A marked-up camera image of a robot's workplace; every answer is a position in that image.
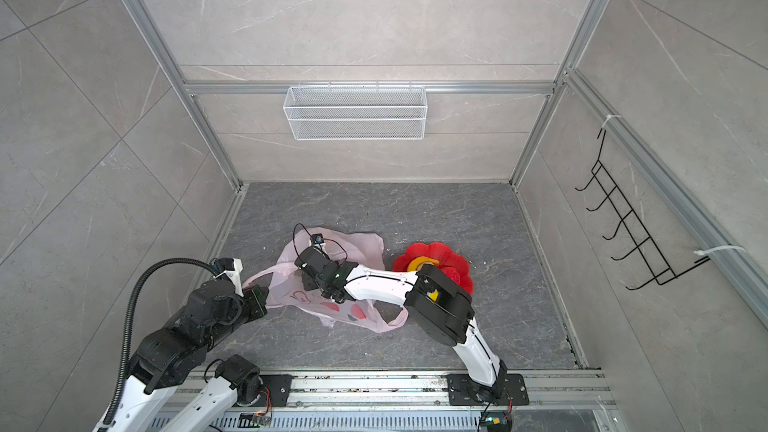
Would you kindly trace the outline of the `yellow fake banana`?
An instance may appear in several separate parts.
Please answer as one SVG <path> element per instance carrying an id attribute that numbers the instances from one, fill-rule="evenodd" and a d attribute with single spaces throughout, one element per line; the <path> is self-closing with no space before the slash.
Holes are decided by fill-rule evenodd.
<path id="1" fill-rule="evenodd" d="M 408 272 L 416 272 L 419 271 L 422 267 L 425 265 L 432 265 L 432 266 L 439 266 L 439 261 L 428 257 L 428 256 L 419 256 L 414 258 L 408 265 L 406 270 Z"/>

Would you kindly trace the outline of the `pink printed plastic bag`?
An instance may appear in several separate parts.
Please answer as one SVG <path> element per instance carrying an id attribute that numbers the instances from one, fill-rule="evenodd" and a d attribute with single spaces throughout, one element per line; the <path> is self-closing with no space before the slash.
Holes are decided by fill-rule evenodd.
<path id="1" fill-rule="evenodd" d="M 375 233 L 300 227 L 276 264 L 245 280 L 243 287 L 267 276 L 269 309 L 294 306 L 328 327 L 349 323 L 390 332 L 408 319 L 405 295 L 416 275 L 386 271 L 383 253 L 383 239 Z"/>

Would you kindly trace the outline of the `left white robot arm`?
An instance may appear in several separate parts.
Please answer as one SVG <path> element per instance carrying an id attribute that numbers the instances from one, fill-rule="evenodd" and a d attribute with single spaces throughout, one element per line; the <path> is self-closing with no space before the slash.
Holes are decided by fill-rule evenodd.
<path id="1" fill-rule="evenodd" d="M 149 274 L 143 274 L 129 298 L 118 376 L 110 404 L 97 431 L 144 431 L 156 412 L 201 365 L 209 351 L 240 326 L 267 315 L 269 290 L 242 286 L 235 272 L 215 274 L 188 296 L 186 304 L 131 350 L 134 313 Z M 251 404 L 262 392 L 258 366 L 234 355 L 218 366 L 201 394 L 168 424 L 168 431 L 202 431 L 237 402 Z"/>

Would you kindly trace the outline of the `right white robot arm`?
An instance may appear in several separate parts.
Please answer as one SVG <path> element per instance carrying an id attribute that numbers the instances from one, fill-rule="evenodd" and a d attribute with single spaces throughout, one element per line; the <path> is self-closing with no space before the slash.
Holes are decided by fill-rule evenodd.
<path id="1" fill-rule="evenodd" d="M 474 383 L 471 393 L 478 401 L 498 402 L 506 397 L 506 364 L 480 332 L 470 294 L 437 266 L 428 264 L 413 272 L 381 271 L 334 261 L 315 246 L 301 252 L 295 265 L 307 289 L 317 289 L 336 303 L 374 300 L 404 308 L 427 335 L 453 348 Z"/>

